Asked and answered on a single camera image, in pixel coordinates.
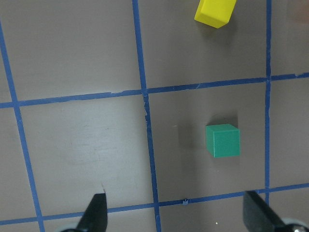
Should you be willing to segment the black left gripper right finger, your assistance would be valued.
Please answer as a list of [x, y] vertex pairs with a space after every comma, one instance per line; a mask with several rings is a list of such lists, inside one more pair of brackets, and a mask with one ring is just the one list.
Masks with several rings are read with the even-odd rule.
[[286, 224], [255, 191], [244, 192], [243, 222], [249, 232], [286, 230]]

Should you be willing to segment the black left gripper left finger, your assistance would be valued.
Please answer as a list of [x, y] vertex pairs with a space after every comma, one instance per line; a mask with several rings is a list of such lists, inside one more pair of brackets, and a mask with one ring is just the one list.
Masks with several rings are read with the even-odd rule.
[[107, 198], [105, 193], [95, 194], [80, 219], [79, 232], [105, 232], [108, 224]]

